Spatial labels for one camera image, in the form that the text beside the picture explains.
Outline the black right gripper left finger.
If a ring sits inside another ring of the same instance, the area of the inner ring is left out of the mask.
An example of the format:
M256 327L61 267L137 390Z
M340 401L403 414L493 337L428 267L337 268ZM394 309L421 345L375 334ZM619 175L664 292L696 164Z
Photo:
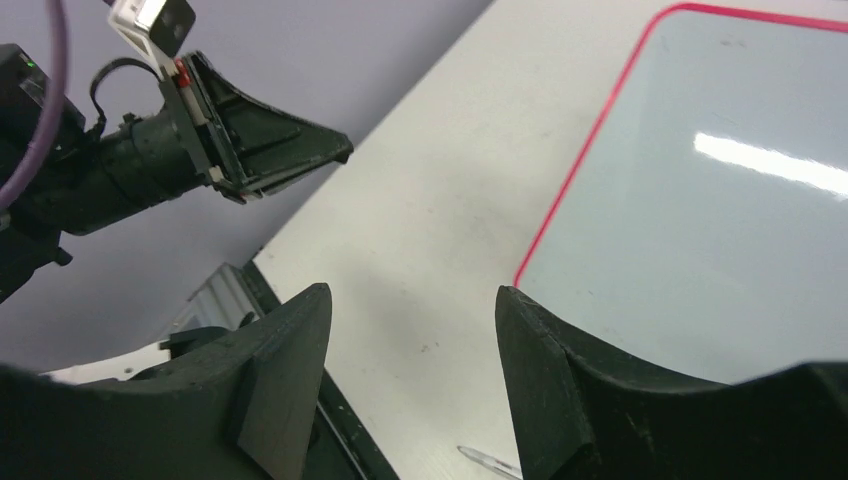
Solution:
M152 368L82 385L1 371L5 479L298 479L332 318L328 285Z

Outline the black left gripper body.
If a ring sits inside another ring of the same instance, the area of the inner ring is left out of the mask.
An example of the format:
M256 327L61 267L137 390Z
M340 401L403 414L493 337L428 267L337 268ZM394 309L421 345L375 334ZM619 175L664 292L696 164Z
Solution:
M236 130L236 116L249 97L217 72L205 56L181 56L163 67L159 89L203 184L239 204L249 200L249 178L239 155L246 137Z

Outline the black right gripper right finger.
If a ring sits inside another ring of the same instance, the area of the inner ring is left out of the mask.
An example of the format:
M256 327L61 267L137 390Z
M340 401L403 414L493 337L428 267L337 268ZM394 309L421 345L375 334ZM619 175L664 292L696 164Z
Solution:
M635 357L497 292L495 326L527 479L843 479L847 366L724 385Z

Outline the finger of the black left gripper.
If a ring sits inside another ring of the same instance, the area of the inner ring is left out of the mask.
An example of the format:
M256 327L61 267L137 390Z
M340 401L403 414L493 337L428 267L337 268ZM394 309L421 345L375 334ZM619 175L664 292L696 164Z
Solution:
M327 164L344 164L353 153L346 134L255 99L225 79L203 53L187 54L185 67L207 119L198 133L227 179L297 178Z
M324 166L344 164L344 158L307 158L306 160L272 158L265 161L245 161L242 166L247 175L247 181L235 195L235 202L246 204L274 195Z

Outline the black whiteboard marker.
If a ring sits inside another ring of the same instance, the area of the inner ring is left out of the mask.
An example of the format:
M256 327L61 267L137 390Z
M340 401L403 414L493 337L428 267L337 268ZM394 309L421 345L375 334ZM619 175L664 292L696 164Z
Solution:
M465 456L467 459L471 460L475 464L485 468L486 470L496 475L499 475L502 478L510 480L523 479L523 474L519 467L508 464L491 455L488 455L484 452L481 452L477 449L468 446L458 445L457 450L463 456Z

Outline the pink-framed whiteboard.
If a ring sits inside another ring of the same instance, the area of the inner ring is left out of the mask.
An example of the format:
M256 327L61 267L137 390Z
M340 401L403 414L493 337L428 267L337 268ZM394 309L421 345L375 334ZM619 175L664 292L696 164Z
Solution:
M514 283L695 377L845 360L846 22L658 13Z

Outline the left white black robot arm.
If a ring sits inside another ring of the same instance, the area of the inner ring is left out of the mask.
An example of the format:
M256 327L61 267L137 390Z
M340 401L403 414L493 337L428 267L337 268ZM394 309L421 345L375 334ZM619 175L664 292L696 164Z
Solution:
M71 261L63 234L90 234L198 187L243 204L353 152L344 133L250 97L199 51L180 57L177 68L159 85L161 110L126 114L113 133L64 106L46 161L1 212L3 298L37 269Z

